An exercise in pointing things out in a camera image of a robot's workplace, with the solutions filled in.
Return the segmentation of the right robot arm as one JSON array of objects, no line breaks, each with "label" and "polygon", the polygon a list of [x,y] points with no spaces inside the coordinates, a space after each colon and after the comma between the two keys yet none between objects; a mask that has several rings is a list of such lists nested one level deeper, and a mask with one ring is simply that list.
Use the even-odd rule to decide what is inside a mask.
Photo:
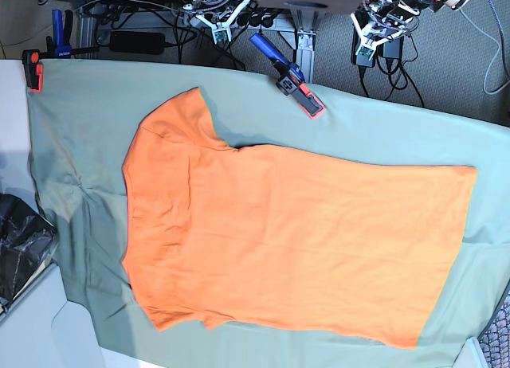
[{"label": "right robot arm", "polygon": [[233,42],[233,28],[249,23],[256,0],[171,0],[171,12],[184,28],[209,31],[215,45]]}]

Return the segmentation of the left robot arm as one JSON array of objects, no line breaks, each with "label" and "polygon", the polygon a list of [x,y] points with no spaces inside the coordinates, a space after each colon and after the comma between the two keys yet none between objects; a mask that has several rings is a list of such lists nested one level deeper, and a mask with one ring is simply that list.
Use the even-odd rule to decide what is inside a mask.
[{"label": "left robot arm", "polygon": [[423,10],[459,10],[469,0],[362,0],[351,14],[351,63],[373,68],[378,57],[400,59],[403,37]]}]

